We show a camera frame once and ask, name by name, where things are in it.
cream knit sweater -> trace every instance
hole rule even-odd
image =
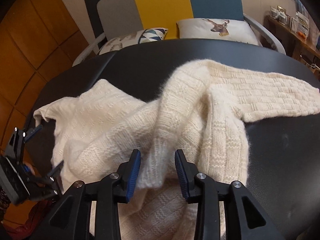
[[[140,149],[134,197],[119,205],[122,239],[178,240],[193,239],[196,205],[181,196],[176,149],[216,181],[245,183],[249,150],[243,122],[319,112],[319,90],[302,80],[200,60],[179,67],[152,102],[99,80],[78,98],[43,106],[34,117],[37,124],[56,120],[52,162],[65,161],[65,190],[75,180],[102,179]],[[94,214],[93,204],[92,233]]]

white pillow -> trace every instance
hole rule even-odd
[[[181,39],[215,39],[259,45],[245,21],[194,18],[177,22]]]
[[[103,47],[100,49],[99,55],[113,50],[121,50],[125,47],[135,44],[151,41],[161,41],[164,39],[167,31],[168,29],[165,28],[152,28],[113,38],[103,45]]]

silver bolt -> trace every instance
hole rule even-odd
[[[202,173],[202,172],[200,172],[200,173],[197,174],[197,178],[198,178],[198,179],[205,179],[206,176],[207,176],[207,175],[205,175],[205,174]]]
[[[239,181],[234,181],[233,183],[232,183],[232,185],[234,186],[234,187],[236,187],[236,188],[240,188],[241,187],[241,182],[239,182]]]
[[[83,181],[82,180],[77,180],[73,183],[74,187],[82,187]]]
[[[120,177],[120,175],[116,172],[110,174],[111,179],[118,179],[119,177]]]

gray armrest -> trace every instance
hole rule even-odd
[[[246,14],[244,14],[243,16],[244,16],[244,20],[247,23],[249,23],[250,26],[255,28],[264,38],[266,38],[267,42],[270,43],[271,47],[274,50],[286,55],[284,47],[282,46],[281,42],[275,36],[273,36],[273,34],[270,31],[268,31],[265,27],[263,27],[260,23],[258,23],[252,17]]]
[[[104,33],[100,34],[93,43],[91,43],[88,47],[86,47],[84,49],[84,51],[82,51],[80,53],[80,55],[75,59],[75,61],[73,62],[72,66],[78,65],[79,63],[81,63],[82,61],[85,60],[86,57],[89,56],[89,54],[91,53],[91,51],[93,51],[94,47],[98,45],[99,42],[103,41],[103,39],[106,37],[106,35]]]

yellow stripe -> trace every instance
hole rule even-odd
[[[167,39],[178,39],[177,21],[193,18],[190,0],[135,0],[144,29],[169,29]]]

